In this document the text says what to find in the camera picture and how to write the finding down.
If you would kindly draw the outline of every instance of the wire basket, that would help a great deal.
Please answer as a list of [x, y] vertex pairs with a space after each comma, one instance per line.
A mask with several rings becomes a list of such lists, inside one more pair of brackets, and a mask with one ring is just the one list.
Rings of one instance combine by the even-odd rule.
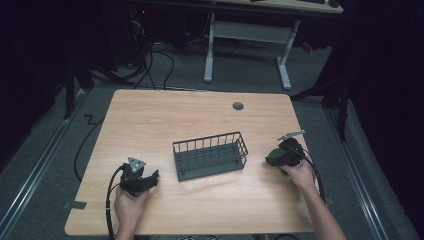
[[178, 181], [244, 168], [246, 145], [240, 132], [173, 143]]

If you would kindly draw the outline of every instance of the hand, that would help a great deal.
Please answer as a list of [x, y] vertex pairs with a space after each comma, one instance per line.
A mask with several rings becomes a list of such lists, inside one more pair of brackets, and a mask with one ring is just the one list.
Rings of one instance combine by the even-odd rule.
[[116, 188], [115, 212], [120, 223], [116, 239], [134, 237], [135, 228], [148, 196], [149, 190], [142, 192], [138, 197], [133, 197], [120, 187]]
[[283, 169], [290, 175], [293, 183], [301, 191], [309, 190], [311, 188], [316, 190], [315, 173], [311, 165], [306, 160], [302, 160], [298, 165], [294, 167], [290, 167], [288, 165], [281, 166], [281, 169]]

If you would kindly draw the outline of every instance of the black cable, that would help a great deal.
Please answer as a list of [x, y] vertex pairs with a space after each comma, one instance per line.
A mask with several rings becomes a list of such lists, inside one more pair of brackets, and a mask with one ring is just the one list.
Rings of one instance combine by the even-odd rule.
[[[139, 87], [140, 88], [153, 89], [153, 86], [150, 86], [150, 85], [140, 85]], [[190, 92], [214, 92], [212, 90], [184, 88], [184, 87], [174, 87], [174, 86], [167, 86], [166, 89], [171, 89], [171, 90], [176, 90], [176, 91], [190, 91]]]
[[75, 176], [77, 177], [78, 181], [82, 181], [81, 177], [78, 174], [78, 170], [77, 170], [77, 160], [79, 157], [79, 154], [82, 150], [82, 147], [84, 146], [85, 142], [87, 141], [88, 137], [93, 133], [93, 131], [100, 125], [100, 123], [102, 123], [105, 120], [105, 118], [103, 117], [100, 121], [98, 121], [96, 123], [96, 125], [90, 130], [90, 132], [88, 132], [88, 134], [85, 136], [84, 140], [82, 141], [82, 143], [80, 144], [77, 153], [75, 154], [75, 158], [74, 158], [74, 173]]
[[266, 43], [262, 43], [262, 44], [263, 44], [262, 46], [255, 46], [253, 44], [247, 44], [245, 42], [241, 42], [240, 46], [253, 48], [253, 49], [264, 49], [264, 48], [271, 48], [271, 47], [277, 45], [277, 43], [271, 43], [271, 42], [266, 42]]
[[[311, 154], [308, 151], [306, 151], [305, 149], [303, 149], [303, 151], [306, 152], [311, 159], [313, 159], [312, 156], [311, 156]], [[321, 198], [324, 201], [324, 203], [327, 204], [327, 201], [325, 200], [324, 187], [323, 187], [322, 181], [321, 181], [321, 175], [319, 175], [319, 172], [318, 172], [317, 168], [315, 167], [315, 164], [313, 164], [307, 158], [304, 158], [304, 159], [309, 163], [309, 165], [311, 165], [312, 169], [314, 170], [315, 176], [317, 177], [317, 181], [318, 181], [319, 193], [320, 193]]]
[[[203, 38], [203, 39], [199, 39], [196, 42], [188, 42], [186, 43], [186, 47], [194, 49], [194, 50], [202, 50], [205, 49], [209, 46], [208, 42], [204, 42], [205, 40], [208, 40], [208, 38]], [[197, 45], [197, 44], [201, 44], [201, 47], [193, 47], [191, 45]]]
[[208, 37], [204, 37], [204, 35], [206, 33], [206, 30], [208, 29], [208, 26], [210, 25], [209, 24], [210, 18], [211, 18], [211, 13], [208, 14], [208, 17], [206, 18], [206, 22], [205, 22], [205, 27], [203, 28], [203, 31], [200, 33], [199, 37], [197, 37], [195, 40], [186, 42], [186, 46], [189, 46], [190, 43], [196, 43], [199, 41], [203, 41], [205, 39], [209, 39]]
[[[128, 80], [130, 78], [136, 77], [137, 75], [140, 75], [143, 72], [144, 69], [145, 69], [145, 66], [143, 65], [143, 62], [142, 62], [142, 63], [140, 63], [140, 65], [137, 67], [137, 69], [134, 72], [129, 73], [128, 75], [125, 75], [125, 76], [122, 76], [122, 77], [121, 76], [118, 76], [118, 77], [123, 79], [123, 80]], [[111, 81], [112, 80], [110, 78], [100, 76], [100, 75], [98, 75], [98, 74], [96, 74], [92, 71], [90, 72], [90, 75], [93, 78], [100, 80], [100, 81]]]
[[292, 234], [283, 233], [283, 234], [277, 235], [274, 240], [279, 240], [282, 237], [290, 237], [290, 238], [293, 238], [293, 239], [296, 239], [296, 240], [298, 239], [297, 237], [295, 237]]
[[90, 60], [83, 59], [83, 58], [81, 58], [80, 60], [81, 60], [81, 63], [83, 63], [87, 67], [87, 69], [96, 70], [96, 71], [100, 72], [102, 75], [108, 77], [110, 80], [112, 80], [112, 81], [114, 81], [118, 84], [133, 85], [132, 82], [128, 82], [127, 80], [119, 77], [115, 73], [109, 71], [109, 69], [107, 69], [107, 68], [105, 68], [105, 67], [103, 67], [103, 66], [101, 66], [97, 63], [91, 62]]
[[215, 52], [217, 52], [217, 53], [222, 53], [222, 54], [230, 54], [230, 53], [233, 53], [234, 51], [236, 51], [238, 48], [239, 48], [239, 46], [240, 46], [240, 40], [234, 40], [234, 39], [232, 39], [232, 40], [227, 40], [227, 41], [224, 41], [224, 40], [221, 40], [221, 41], [216, 41], [216, 43], [222, 43], [222, 42], [230, 42], [230, 41], [235, 41], [236, 42], [236, 44], [235, 44], [235, 47], [233, 48], [233, 49], [231, 49], [230, 51], [227, 51], [227, 52], [222, 52], [222, 51], [218, 51], [217, 49], [216, 49], [216, 47], [214, 46], [214, 51]]
[[141, 76], [140, 80], [138, 80], [138, 82], [136, 84], [134, 84], [133, 89], [137, 89], [137, 87], [141, 83], [141, 81], [143, 81], [144, 77], [146, 77], [146, 75], [150, 72], [150, 69], [152, 69], [152, 65], [153, 65], [153, 55], [152, 55], [152, 51], [150, 51], [150, 65], [149, 65], [149, 68], [146, 70], [146, 72], [144, 73], [144, 75]]
[[158, 88], [156, 87], [155, 82], [152, 79], [152, 75], [150, 75], [150, 72], [147, 73], [147, 76], [149, 76], [150, 82], [152, 83], [153, 89], [157, 90]]
[[106, 194], [106, 222], [107, 222], [107, 229], [108, 229], [108, 232], [109, 232], [109, 239], [110, 239], [110, 240], [114, 240], [114, 239], [115, 239], [115, 236], [114, 236], [114, 234], [113, 234], [113, 227], [112, 227], [112, 217], [111, 217], [111, 215], [110, 215], [110, 194], [112, 193], [112, 190], [113, 190], [116, 186], [118, 186], [118, 185], [115, 185], [115, 186], [112, 188], [112, 184], [113, 184], [113, 181], [115, 180], [115, 176], [116, 176], [116, 174], [118, 174], [118, 172], [119, 172], [119, 171], [121, 171], [121, 170], [123, 170], [123, 169], [124, 169], [124, 165], [120, 166], [120, 167], [119, 167], [118, 169], [116, 169], [116, 171], [113, 173], [112, 178], [110, 179], [109, 187], [108, 187], [108, 189], [107, 189], [107, 194]]
[[174, 65], [175, 65], [174, 64], [174, 59], [172, 59], [172, 57], [169, 56], [166, 53], [162, 53], [162, 52], [154, 52], [154, 53], [162, 54], [162, 55], [168, 57], [171, 60], [171, 62], [172, 62], [171, 70], [169, 71], [168, 75], [166, 76], [165, 80], [163, 81], [163, 90], [166, 90], [166, 82], [168, 81], [169, 76], [171, 75], [171, 73], [174, 71]]

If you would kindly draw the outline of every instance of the table leg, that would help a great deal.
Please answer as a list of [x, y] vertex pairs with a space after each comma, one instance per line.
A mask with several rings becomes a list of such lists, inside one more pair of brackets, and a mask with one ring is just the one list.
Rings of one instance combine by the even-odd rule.
[[215, 13], [211, 13], [211, 23], [209, 29], [209, 48], [208, 55], [206, 56], [206, 66], [205, 66], [205, 82], [212, 81], [212, 71], [213, 71], [213, 40], [215, 37]]
[[293, 27], [290, 30], [287, 43], [285, 44], [285, 49], [283, 51], [283, 56], [277, 58], [278, 69], [280, 70], [281, 81], [283, 82], [283, 88], [285, 90], [291, 89], [290, 79], [287, 74], [286, 61], [290, 53], [290, 49], [293, 45], [294, 38], [296, 37], [297, 29], [299, 28], [300, 20], [296, 20], [293, 23]]

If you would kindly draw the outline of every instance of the wooden table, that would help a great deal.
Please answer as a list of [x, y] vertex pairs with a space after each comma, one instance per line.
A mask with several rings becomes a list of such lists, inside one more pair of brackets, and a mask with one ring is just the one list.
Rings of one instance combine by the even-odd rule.
[[[233, 109], [234, 102], [244, 109]], [[178, 181], [173, 142], [235, 131], [249, 151], [243, 170]], [[297, 131], [287, 95], [118, 90], [75, 198], [87, 205], [71, 210], [66, 233], [107, 235], [107, 187], [129, 156], [147, 162], [143, 176], [160, 174], [137, 234], [312, 232], [297, 188], [265, 162], [277, 138]], [[296, 139], [306, 148], [302, 136]], [[112, 221], [116, 231], [114, 211]]]

